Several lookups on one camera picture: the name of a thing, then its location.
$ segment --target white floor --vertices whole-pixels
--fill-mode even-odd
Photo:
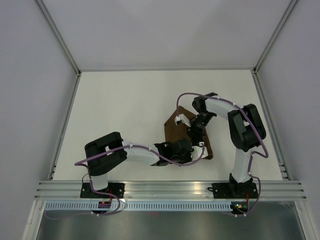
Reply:
[[[266,121],[249,70],[185,70],[83,72],[54,173],[54,180],[80,180],[86,170],[74,163],[86,158],[85,144],[114,131],[131,142],[150,145],[165,141],[164,123],[184,92],[218,93],[239,105],[257,106]],[[192,108],[194,96],[180,105]],[[213,159],[189,167],[148,166],[123,162],[109,172],[113,181],[220,181],[228,180],[235,161],[228,122],[215,117],[207,126]],[[255,156],[251,172],[262,180],[282,180],[267,132],[270,157]]]

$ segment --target white wall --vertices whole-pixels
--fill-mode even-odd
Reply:
[[[44,0],[81,70],[253,67],[290,0]]]
[[[302,0],[259,75],[294,179],[320,226],[320,1]]]
[[[0,8],[0,239],[21,239],[75,73],[32,0]]]

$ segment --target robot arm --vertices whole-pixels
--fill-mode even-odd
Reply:
[[[212,97],[217,96],[217,94],[212,92],[206,96]],[[230,137],[236,147],[234,167],[229,176],[229,188],[235,197],[241,196],[243,191],[246,191],[248,186],[253,182],[253,179],[248,174],[248,166],[250,164],[251,153],[260,145],[257,136],[241,112],[236,107],[224,101],[198,96],[194,98],[192,106],[198,112],[198,115],[187,124],[187,133],[193,145],[197,145],[198,142],[203,141],[205,127],[212,117],[218,115],[228,120]],[[261,139],[265,139],[266,130],[257,107],[253,104],[239,107],[244,110],[247,117],[253,123]],[[181,114],[176,117],[175,122],[179,124],[181,122],[185,123],[187,120],[185,120],[185,116]]]
[[[88,143],[85,145],[84,150],[86,157],[90,158],[92,156],[105,153],[108,150],[134,145],[139,145],[145,149],[136,147],[119,149],[111,154],[97,157],[96,159],[87,162],[88,173],[91,177],[92,185],[95,190],[99,191],[108,188],[108,172],[123,161],[142,162],[150,166],[166,166],[169,162],[161,159],[158,155],[164,156],[178,164],[191,162],[198,159],[201,155],[202,158],[208,156],[206,148],[203,153],[201,147],[202,144],[200,144],[200,146],[192,146],[185,138],[176,142],[163,142],[144,146],[122,139],[119,132],[112,132]]]

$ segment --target white cable tray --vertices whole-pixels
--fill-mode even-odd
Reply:
[[[98,201],[61,201],[51,200],[47,201],[45,210],[88,210],[101,211],[102,207],[98,207]],[[109,210],[115,210],[118,202],[113,200]],[[231,209],[230,201],[215,201],[215,202],[201,202],[201,201],[129,201],[121,202],[119,208],[121,211],[183,211],[183,212],[229,212]]]

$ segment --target transparent panel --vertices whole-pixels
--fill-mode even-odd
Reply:
[[[48,211],[63,217],[78,211]],[[247,217],[222,212],[122,211],[42,219],[38,240],[304,240],[293,204],[260,202]]]

